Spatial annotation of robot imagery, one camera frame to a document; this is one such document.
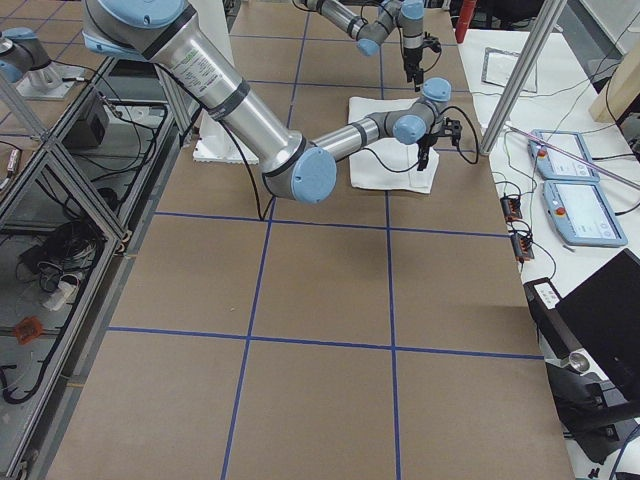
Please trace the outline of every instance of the blue joint cap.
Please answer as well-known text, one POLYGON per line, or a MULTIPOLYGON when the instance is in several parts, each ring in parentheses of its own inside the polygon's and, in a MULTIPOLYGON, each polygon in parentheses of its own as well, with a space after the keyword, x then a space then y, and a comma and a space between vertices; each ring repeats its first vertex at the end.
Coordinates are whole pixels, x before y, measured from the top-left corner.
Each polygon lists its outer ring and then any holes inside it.
POLYGON ((417 115, 403 115, 393 125, 393 136, 405 145, 413 145, 425 133, 427 133, 427 125, 417 115))
POLYGON ((4 78, 6 78, 9 83, 16 83, 23 75, 18 68, 7 62, 0 62, 0 72, 2 72, 4 78))
POLYGON ((2 35, 9 40, 37 40, 38 37, 33 30, 27 27, 16 27, 3 30, 2 35))
POLYGON ((124 48, 100 38, 94 38, 91 35, 87 35, 85 32, 82 32, 82 35, 84 36, 85 47, 99 55, 107 55, 121 60, 133 60, 136 62, 147 61, 147 59, 140 55, 136 50, 124 48))
POLYGON ((98 0, 110 15, 136 28, 166 27, 180 16, 184 0, 98 0))
POLYGON ((424 17, 424 5, 422 0, 404 0, 400 8, 402 15, 409 20, 420 20, 424 17))
POLYGON ((318 203, 336 186, 336 160, 326 150, 313 147, 304 152, 291 173, 293 198, 302 203, 318 203))
POLYGON ((370 57, 378 53, 378 50, 380 50, 380 45, 378 45, 373 40, 369 40, 368 38, 361 38, 360 40, 358 40, 358 50, 360 50, 360 53, 362 53, 365 57, 370 57))
POLYGON ((422 95, 432 102, 451 100, 451 84, 444 78, 430 78, 422 86, 422 95))

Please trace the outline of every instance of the computer monitor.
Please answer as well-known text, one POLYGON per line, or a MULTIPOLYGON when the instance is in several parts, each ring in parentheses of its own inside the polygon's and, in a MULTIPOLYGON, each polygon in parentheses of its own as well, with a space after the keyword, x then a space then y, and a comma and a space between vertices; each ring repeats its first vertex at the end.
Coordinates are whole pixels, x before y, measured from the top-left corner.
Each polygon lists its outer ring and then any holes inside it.
POLYGON ((624 249, 556 309, 624 397, 640 400, 640 259, 624 249))

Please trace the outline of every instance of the red object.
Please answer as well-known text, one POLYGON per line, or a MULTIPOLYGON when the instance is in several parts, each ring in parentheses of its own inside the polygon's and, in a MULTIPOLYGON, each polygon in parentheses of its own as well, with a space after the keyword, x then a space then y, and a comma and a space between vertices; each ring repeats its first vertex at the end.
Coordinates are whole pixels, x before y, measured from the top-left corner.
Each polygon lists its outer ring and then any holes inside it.
POLYGON ((464 0, 462 8, 460 9, 460 18, 456 23, 456 41, 458 43, 464 42, 464 36, 467 34, 471 20, 473 20, 473 14, 476 11, 476 3, 478 0, 464 0))
POLYGON ((29 343, 34 338, 42 335, 42 324, 37 317, 25 317, 13 327, 13 334, 18 339, 20 345, 29 343))

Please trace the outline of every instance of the white label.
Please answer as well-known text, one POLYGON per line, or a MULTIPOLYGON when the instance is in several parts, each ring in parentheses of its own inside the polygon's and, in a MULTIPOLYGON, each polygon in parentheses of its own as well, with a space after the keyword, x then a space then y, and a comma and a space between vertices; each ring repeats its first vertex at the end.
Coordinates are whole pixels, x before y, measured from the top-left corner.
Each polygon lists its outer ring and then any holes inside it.
MULTIPOLYGON (((545 133, 542 135, 542 139, 552 142, 556 147, 572 153, 576 157, 583 158, 582 151, 578 145, 578 138, 575 135, 545 133)), ((576 162, 574 159, 567 157, 560 152, 547 148, 547 155, 549 155, 551 168, 558 175, 571 175, 573 177, 588 177, 590 175, 589 169, 586 165, 576 162)))
POLYGON ((207 56, 195 48, 171 72, 198 98, 222 78, 207 56))
POLYGON ((591 185, 560 184, 557 187, 577 237, 616 238, 614 228, 591 185))
POLYGON ((548 283, 539 283, 534 285, 533 288, 536 289, 536 292, 540 295, 542 302, 549 310, 556 308, 560 299, 556 295, 556 292, 553 291, 553 288, 551 288, 551 285, 548 283))

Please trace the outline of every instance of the tablet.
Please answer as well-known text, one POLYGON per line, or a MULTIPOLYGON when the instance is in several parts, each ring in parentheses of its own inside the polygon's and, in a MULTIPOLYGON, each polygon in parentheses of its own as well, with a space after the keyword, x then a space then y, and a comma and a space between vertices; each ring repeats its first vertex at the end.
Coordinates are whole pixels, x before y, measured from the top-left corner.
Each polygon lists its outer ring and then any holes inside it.
MULTIPOLYGON (((593 163, 584 138, 577 132, 533 130, 531 133, 558 148, 583 158, 589 163, 593 163)), ((529 152, 536 163, 538 172, 545 180, 564 180, 581 183, 597 183, 600 181, 600 176, 595 170, 533 140, 529 140, 529 152)))
POLYGON ((544 183, 547 211, 568 245, 621 247, 627 237, 598 184, 544 183))

